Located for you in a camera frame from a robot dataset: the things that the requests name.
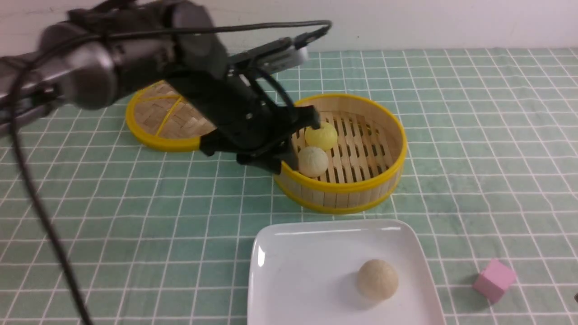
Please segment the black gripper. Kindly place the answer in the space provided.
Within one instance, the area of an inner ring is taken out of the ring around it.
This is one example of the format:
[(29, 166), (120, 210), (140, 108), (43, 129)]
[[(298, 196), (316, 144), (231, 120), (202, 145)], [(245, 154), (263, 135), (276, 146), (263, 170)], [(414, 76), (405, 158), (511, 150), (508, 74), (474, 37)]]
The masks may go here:
[(296, 106), (272, 76), (258, 74), (277, 91), (283, 106), (272, 102), (258, 82), (251, 79), (246, 85), (238, 75), (176, 68), (165, 74), (165, 81), (215, 126), (201, 136), (201, 152), (235, 153), (240, 165), (280, 175), (282, 165), (298, 162), (292, 136), (305, 128), (318, 130), (321, 119), (313, 105)]

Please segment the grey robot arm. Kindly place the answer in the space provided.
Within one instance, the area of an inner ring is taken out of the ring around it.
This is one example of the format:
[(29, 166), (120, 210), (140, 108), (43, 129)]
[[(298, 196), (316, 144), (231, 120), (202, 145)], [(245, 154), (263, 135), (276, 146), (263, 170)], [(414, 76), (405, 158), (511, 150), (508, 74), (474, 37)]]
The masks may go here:
[(106, 0), (68, 11), (36, 51), (1, 58), (1, 136), (64, 103), (97, 110), (167, 82), (214, 127), (199, 150), (233, 153), (240, 165), (279, 174), (297, 168), (292, 136), (320, 127), (272, 74), (301, 64), (330, 20), (217, 27), (189, 0)]

